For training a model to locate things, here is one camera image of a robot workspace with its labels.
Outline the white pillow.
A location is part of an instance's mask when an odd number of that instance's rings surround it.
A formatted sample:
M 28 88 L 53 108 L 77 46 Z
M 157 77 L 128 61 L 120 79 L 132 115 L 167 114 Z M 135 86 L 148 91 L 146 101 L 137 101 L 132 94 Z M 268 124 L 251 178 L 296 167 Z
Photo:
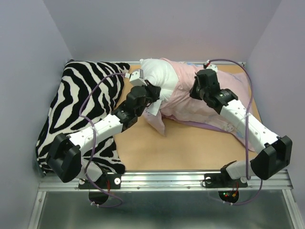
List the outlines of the white pillow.
M 163 59 L 140 59 L 144 79 L 161 88 L 160 100 L 168 102 L 177 83 L 178 76 L 172 65 Z

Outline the pink printed pillowcase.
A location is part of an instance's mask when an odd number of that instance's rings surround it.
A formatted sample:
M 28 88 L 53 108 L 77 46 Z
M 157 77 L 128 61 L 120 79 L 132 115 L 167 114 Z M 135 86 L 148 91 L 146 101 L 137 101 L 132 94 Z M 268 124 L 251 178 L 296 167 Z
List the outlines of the pink printed pillowcase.
M 181 124 L 203 129 L 211 129 L 232 134 L 244 146 L 246 145 L 245 132 L 238 131 L 230 122 L 221 117 L 214 109 L 208 107 L 204 101 L 190 97 L 190 90 L 194 83 L 195 74 L 203 69 L 202 66 L 174 62 L 166 58 L 178 76 L 178 83 L 168 102 L 161 103 L 157 116 L 146 109 L 143 117 L 157 132 L 165 135 L 163 118 L 175 120 Z

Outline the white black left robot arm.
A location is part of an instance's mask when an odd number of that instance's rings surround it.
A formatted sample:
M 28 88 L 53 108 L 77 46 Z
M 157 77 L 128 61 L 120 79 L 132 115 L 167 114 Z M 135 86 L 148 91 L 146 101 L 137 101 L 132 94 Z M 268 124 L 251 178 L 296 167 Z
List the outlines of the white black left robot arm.
M 96 188 L 103 187 L 106 176 L 98 171 L 96 165 L 84 162 L 83 155 L 94 150 L 99 142 L 133 126 L 145 108 L 159 100 L 160 92 L 159 86 L 145 81 L 141 86 L 132 87 L 125 101 L 104 119 L 70 135 L 58 134 L 46 158 L 48 166 L 64 183 L 91 174 L 90 183 Z

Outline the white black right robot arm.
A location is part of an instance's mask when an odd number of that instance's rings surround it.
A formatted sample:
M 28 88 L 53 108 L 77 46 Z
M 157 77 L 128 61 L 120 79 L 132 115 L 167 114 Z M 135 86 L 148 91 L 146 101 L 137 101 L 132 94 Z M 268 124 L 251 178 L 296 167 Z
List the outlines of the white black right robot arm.
M 230 89 L 222 89 L 217 73 L 203 69 L 196 73 L 190 90 L 193 99 L 204 101 L 240 132 L 245 139 L 246 150 L 252 146 L 257 153 L 250 159 L 234 161 L 221 168 L 219 180 L 230 186 L 237 179 L 257 176 L 267 180 L 290 164 L 293 142 L 288 136 L 280 137 L 258 121 Z

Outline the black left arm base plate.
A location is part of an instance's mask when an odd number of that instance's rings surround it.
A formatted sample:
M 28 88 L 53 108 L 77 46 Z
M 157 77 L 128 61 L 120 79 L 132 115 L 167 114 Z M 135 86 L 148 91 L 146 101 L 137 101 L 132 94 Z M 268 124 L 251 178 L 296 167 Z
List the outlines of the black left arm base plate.
M 122 175 L 108 173 L 103 174 L 100 178 L 98 178 L 94 183 L 99 188 L 103 190 L 111 190 L 111 189 L 120 189 L 122 182 Z M 78 189 L 80 190 L 90 190 L 97 189 L 88 179 L 87 177 L 79 179 Z

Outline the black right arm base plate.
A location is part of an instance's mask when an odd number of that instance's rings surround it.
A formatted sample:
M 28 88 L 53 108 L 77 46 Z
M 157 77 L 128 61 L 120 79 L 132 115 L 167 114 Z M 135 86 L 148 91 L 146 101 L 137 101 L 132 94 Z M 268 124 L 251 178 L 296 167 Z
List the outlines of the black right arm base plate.
M 244 188 L 248 187 L 247 182 L 243 183 L 240 179 L 231 179 L 222 173 L 207 173 L 201 181 L 205 188 Z

